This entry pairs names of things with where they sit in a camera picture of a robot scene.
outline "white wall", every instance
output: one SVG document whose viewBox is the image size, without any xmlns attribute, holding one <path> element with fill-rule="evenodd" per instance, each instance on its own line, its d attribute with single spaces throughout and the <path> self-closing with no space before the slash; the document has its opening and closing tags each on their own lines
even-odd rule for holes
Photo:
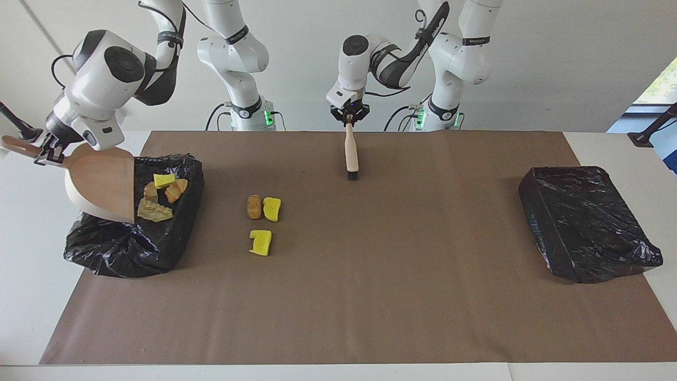
<svg viewBox="0 0 677 381">
<path fill-rule="evenodd" d="M 0 63 L 2 97 L 39 124 L 59 92 L 49 78 L 56 53 L 29 27 L 18 2 L 5 0 L 12 11 L 5 10 L 0 20 L 6 32 L 0 47 L 13 58 Z M 26 2 L 65 50 L 88 30 L 107 28 L 154 51 L 155 25 L 135 0 Z M 199 0 L 185 2 L 202 15 Z M 413 0 L 241 3 L 250 30 L 270 51 L 269 68 L 255 75 L 259 89 L 284 112 L 290 129 L 340 129 L 324 96 L 336 79 L 337 52 L 345 37 L 377 31 L 407 46 L 418 27 Z M 462 1 L 450 3 L 454 16 L 446 29 L 453 32 Z M 676 14 L 674 0 L 506 1 L 492 35 L 494 73 L 487 83 L 466 87 L 464 128 L 606 131 L 677 54 Z M 210 34 L 188 20 L 174 97 L 156 107 L 131 101 L 124 128 L 203 128 L 214 105 L 227 97 L 195 55 L 197 40 Z M 386 91 L 370 83 L 369 90 Z M 369 99 L 372 114 L 358 129 L 378 130 L 392 110 L 423 99 L 433 85 L 429 59 L 411 84 L 414 88 L 398 97 Z"/>
</svg>

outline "wooden brush handle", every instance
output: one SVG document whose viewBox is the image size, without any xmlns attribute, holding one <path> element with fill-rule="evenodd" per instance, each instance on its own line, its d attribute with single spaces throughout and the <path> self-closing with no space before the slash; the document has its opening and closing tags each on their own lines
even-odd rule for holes
<svg viewBox="0 0 677 381">
<path fill-rule="evenodd" d="M 8 151 L 20 153 L 21 155 L 35 159 L 40 155 L 40 147 L 23 142 L 13 136 L 4 135 L 2 137 L 2 147 Z"/>
<path fill-rule="evenodd" d="M 348 172 L 357 172 L 359 165 L 357 163 L 357 145 L 353 137 L 353 124 L 345 125 L 345 166 Z"/>
</svg>

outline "cable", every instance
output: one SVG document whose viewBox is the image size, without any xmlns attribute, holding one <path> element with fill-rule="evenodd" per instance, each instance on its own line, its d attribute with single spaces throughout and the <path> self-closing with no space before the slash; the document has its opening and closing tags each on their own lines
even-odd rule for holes
<svg viewBox="0 0 677 381">
<path fill-rule="evenodd" d="M 59 86 L 61 86 L 61 89 L 65 89 L 66 85 L 61 83 L 61 81 L 59 81 L 59 79 L 56 77 L 56 73 L 54 72 L 54 67 L 56 66 L 57 62 L 59 62 L 60 60 L 62 60 L 64 58 L 68 58 L 68 57 L 73 58 L 73 55 L 72 54 L 63 54 L 61 56 L 58 56 L 57 58 L 54 58 L 54 61 L 51 62 L 51 76 L 54 78 L 54 81 L 56 81 L 56 83 L 58 83 Z"/>
<path fill-rule="evenodd" d="M 220 120 L 220 118 L 221 118 L 222 115 L 228 115 L 228 116 L 230 116 L 230 113 L 229 113 L 228 111 L 225 111 L 225 112 L 223 112 L 223 113 L 221 113 L 221 114 L 218 114 L 218 115 L 216 116 L 216 130 L 217 130 L 217 131 L 221 131 L 221 128 L 219 127 L 219 120 Z"/>
<path fill-rule="evenodd" d="M 195 20 L 197 20 L 199 23 L 201 23 L 202 25 L 204 25 L 205 27 L 207 27 L 207 29 L 209 29 L 210 31 L 212 31 L 212 32 L 214 32 L 214 33 L 218 33 L 218 32 L 215 31 L 211 26 L 205 24 L 202 20 L 200 20 L 200 18 L 199 18 L 195 13 L 193 13 L 193 11 L 188 7 L 188 5 L 186 5 L 185 3 L 183 3 L 183 7 L 184 7 L 185 10 L 187 10 L 191 15 L 193 15 L 193 17 L 195 17 Z"/>
<path fill-rule="evenodd" d="M 157 8 L 153 8 L 153 7 L 149 7 L 148 5 L 141 4 L 141 1 L 139 1 L 136 5 L 139 8 L 143 8 L 143 9 L 149 10 L 151 12 L 155 12 L 155 13 L 161 15 L 162 17 L 166 18 L 167 21 L 169 21 L 169 24 L 171 24 L 171 26 L 174 28 L 174 33 L 179 32 L 179 29 L 176 27 L 176 24 L 174 24 L 174 21 L 172 21 L 172 19 L 170 19 L 169 16 L 166 15 L 164 12 L 160 11 Z"/>
<path fill-rule="evenodd" d="M 433 93 L 430 93 L 430 94 L 428 94 L 428 96 L 427 96 L 427 97 L 425 97 L 425 98 L 423 98 L 423 100 L 422 100 L 422 101 L 420 101 L 420 103 L 419 103 L 419 104 L 424 104 L 424 103 L 425 103 L 425 101 L 427 101 L 427 100 L 428 100 L 428 98 L 430 98 L 431 96 L 433 96 Z"/>
<path fill-rule="evenodd" d="M 675 122 L 677 122 L 677 119 L 671 121 L 670 123 L 664 125 L 663 127 L 659 128 L 659 129 L 657 129 L 656 132 L 658 132 L 658 131 L 663 131 L 664 129 L 668 128 L 669 126 L 675 124 Z"/>
<path fill-rule="evenodd" d="M 389 97 L 389 96 L 396 96 L 398 94 L 402 94 L 402 93 L 404 93 L 405 91 L 407 91 L 411 88 L 412 88 L 411 86 L 403 87 L 401 90 L 394 92 L 394 93 L 390 93 L 390 94 L 377 94 L 377 93 L 372 93 L 372 92 L 364 92 L 364 95 L 380 96 L 381 98 L 386 98 L 386 97 Z"/>
<path fill-rule="evenodd" d="M 204 127 L 205 131 L 209 131 L 209 123 L 211 123 L 211 119 L 214 117 L 214 114 L 216 114 L 216 112 L 219 110 L 219 108 L 221 108 L 223 106 L 225 106 L 225 103 L 219 103 L 219 105 L 214 108 L 212 113 L 209 115 L 209 119 L 207 119 L 207 125 L 205 125 L 205 127 Z"/>
<path fill-rule="evenodd" d="M 284 124 L 284 115 L 280 111 L 273 111 L 270 113 L 270 115 L 279 115 L 280 118 L 282 119 L 282 128 L 284 128 L 284 131 L 287 130 L 286 124 Z"/>
<path fill-rule="evenodd" d="M 421 14 L 423 15 L 423 16 L 421 16 L 421 19 L 420 19 L 420 20 L 418 19 L 418 14 L 419 14 L 419 13 L 421 13 Z M 425 23 L 425 21 L 426 21 L 426 15 L 425 15 L 425 12 L 423 11 L 423 9 L 417 9 L 416 12 L 414 13 L 414 18 L 415 18 L 416 21 L 418 21 L 418 22 Z"/>
<path fill-rule="evenodd" d="M 402 107 L 398 108 L 397 110 L 395 110 L 395 112 L 390 116 L 390 118 L 388 118 L 388 121 L 385 123 L 385 127 L 383 127 L 383 132 L 388 131 L 388 126 L 390 125 L 390 122 L 393 120 L 395 115 L 399 114 L 399 112 L 402 111 L 402 110 L 406 110 L 407 108 L 409 108 L 409 106 L 402 106 Z"/>
<path fill-rule="evenodd" d="M 415 117 L 416 117 L 415 114 L 405 115 L 404 118 L 402 118 L 402 120 L 399 121 L 399 126 L 397 126 L 397 131 L 398 132 L 406 132 L 407 127 L 409 126 L 409 122 L 411 122 L 412 119 L 415 118 Z"/>
</svg>

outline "black band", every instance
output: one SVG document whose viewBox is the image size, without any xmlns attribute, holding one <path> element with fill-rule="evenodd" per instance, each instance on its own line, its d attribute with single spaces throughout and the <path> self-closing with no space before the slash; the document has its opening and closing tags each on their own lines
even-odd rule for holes
<svg viewBox="0 0 677 381">
<path fill-rule="evenodd" d="M 249 119 L 251 118 L 255 112 L 257 112 L 260 108 L 263 102 L 261 101 L 261 97 L 259 96 L 259 100 L 256 101 L 253 105 L 249 107 L 238 107 L 236 105 L 233 105 L 233 110 L 238 114 L 238 116 L 241 119 Z"/>
<path fill-rule="evenodd" d="M 158 33 L 158 45 L 162 42 L 169 41 L 178 44 L 183 49 L 183 37 L 179 33 L 164 31 Z"/>
<path fill-rule="evenodd" d="M 428 31 L 427 29 L 419 28 L 416 31 L 416 37 L 419 39 L 422 39 L 425 41 L 425 43 L 430 46 L 433 44 L 433 40 L 435 39 L 435 36 L 433 36 L 431 31 Z"/>
<path fill-rule="evenodd" d="M 445 122 L 452 120 L 452 118 L 456 114 L 456 111 L 458 111 L 458 106 L 456 106 L 456 107 L 454 107 L 450 110 L 448 110 L 446 108 L 441 108 L 441 107 L 435 106 L 435 104 L 433 103 L 432 97 L 428 100 L 428 108 L 430 109 L 430 111 L 433 112 L 433 114 L 435 114 L 435 115 L 437 115 L 437 117 L 439 117 L 439 120 L 445 121 Z"/>
<path fill-rule="evenodd" d="M 228 45 L 235 45 L 235 43 L 243 39 L 247 33 L 249 33 L 249 28 L 245 25 L 237 33 L 225 39 L 225 43 Z"/>
<path fill-rule="evenodd" d="M 464 46 L 476 46 L 476 45 L 486 45 L 489 43 L 491 36 L 486 37 L 473 37 L 471 39 L 463 39 Z"/>
</svg>

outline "green light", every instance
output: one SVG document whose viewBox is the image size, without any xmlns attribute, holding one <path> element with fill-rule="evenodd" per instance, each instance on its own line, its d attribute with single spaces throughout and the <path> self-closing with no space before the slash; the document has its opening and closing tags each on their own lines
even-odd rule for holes
<svg viewBox="0 0 677 381">
<path fill-rule="evenodd" d="M 464 113 L 456 113 L 456 119 L 454 119 L 454 129 L 461 129 L 461 125 L 463 125 L 463 121 L 465 121 L 465 114 Z"/>
<path fill-rule="evenodd" d="M 273 125 L 273 123 L 275 123 L 275 119 L 273 119 L 272 115 L 270 114 L 270 111 L 263 111 L 263 114 L 265 115 L 266 125 Z"/>
<path fill-rule="evenodd" d="M 425 124 L 425 117 L 426 117 L 426 112 L 423 107 L 421 107 L 418 111 L 418 121 L 416 124 L 418 125 L 418 129 L 423 129 L 423 125 Z"/>
</svg>

